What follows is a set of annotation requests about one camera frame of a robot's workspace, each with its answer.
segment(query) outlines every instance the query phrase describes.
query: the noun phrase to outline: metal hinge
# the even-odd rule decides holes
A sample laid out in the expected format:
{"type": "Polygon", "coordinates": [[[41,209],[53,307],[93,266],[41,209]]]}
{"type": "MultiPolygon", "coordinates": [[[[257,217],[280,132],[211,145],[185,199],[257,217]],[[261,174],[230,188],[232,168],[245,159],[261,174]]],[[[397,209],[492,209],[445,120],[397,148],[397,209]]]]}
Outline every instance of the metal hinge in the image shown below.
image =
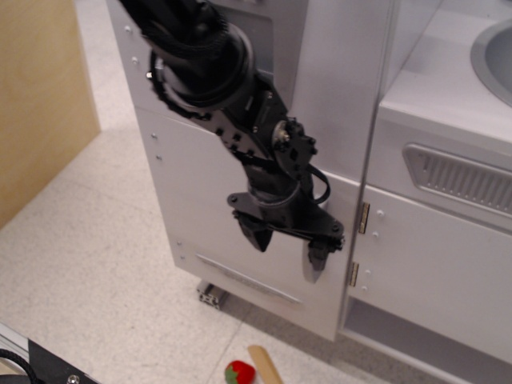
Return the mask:
{"type": "Polygon", "coordinates": [[[355,283],[358,280],[358,272],[359,272],[359,263],[352,262],[352,266],[350,268],[349,286],[355,286],[355,283]]]}
{"type": "Polygon", "coordinates": [[[359,222],[359,233],[364,234],[366,232],[366,224],[368,223],[368,213],[370,212],[370,204],[364,202],[362,204],[361,221],[359,222]]]}

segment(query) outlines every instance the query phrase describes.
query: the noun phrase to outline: tile floor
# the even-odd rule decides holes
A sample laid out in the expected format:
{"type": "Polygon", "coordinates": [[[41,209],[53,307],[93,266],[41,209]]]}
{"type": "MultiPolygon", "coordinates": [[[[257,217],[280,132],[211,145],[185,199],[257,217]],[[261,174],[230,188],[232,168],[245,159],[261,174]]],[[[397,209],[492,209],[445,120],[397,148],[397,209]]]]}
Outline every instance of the tile floor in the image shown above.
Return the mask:
{"type": "Polygon", "coordinates": [[[442,383],[235,296],[223,312],[198,302],[172,263],[104,0],[75,4],[102,132],[0,231],[0,322],[105,384],[222,383],[251,344],[287,384],[442,383]]]}

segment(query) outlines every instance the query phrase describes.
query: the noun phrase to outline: air vent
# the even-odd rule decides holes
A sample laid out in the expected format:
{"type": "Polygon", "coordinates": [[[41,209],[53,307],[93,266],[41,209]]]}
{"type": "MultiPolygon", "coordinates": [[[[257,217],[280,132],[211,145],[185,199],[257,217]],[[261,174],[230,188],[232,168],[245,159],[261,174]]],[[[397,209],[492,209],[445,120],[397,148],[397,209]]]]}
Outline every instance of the air vent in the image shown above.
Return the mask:
{"type": "Polygon", "coordinates": [[[416,144],[403,153],[418,188],[512,215],[512,172],[416,144]]]}

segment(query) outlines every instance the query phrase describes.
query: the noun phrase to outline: rivet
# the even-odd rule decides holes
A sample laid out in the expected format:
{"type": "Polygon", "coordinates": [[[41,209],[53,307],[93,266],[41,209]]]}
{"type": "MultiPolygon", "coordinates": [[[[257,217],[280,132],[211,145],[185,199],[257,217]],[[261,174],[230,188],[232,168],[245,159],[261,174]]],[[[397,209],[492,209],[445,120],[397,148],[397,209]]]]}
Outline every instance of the rivet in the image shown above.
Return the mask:
{"type": "Polygon", "coordinates": [[[67,384],[80,384],[80,377],[76,374],[72,374],[67,378],[67,384]]]}

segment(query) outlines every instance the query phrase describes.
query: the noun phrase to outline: popsicle stick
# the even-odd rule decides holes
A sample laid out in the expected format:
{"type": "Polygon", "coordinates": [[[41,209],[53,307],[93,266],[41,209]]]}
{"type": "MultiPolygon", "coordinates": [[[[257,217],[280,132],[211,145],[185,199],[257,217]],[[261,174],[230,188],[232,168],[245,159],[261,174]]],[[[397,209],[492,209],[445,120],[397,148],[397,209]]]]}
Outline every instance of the popsicle stick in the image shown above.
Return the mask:
{"type": "Polygon", "coordinates": [[[249,354],[256,365],[256,370],[265,384],[283,384],[279,372],[272,363],[268,352],[262,346],[249,346],[249,354]]]}

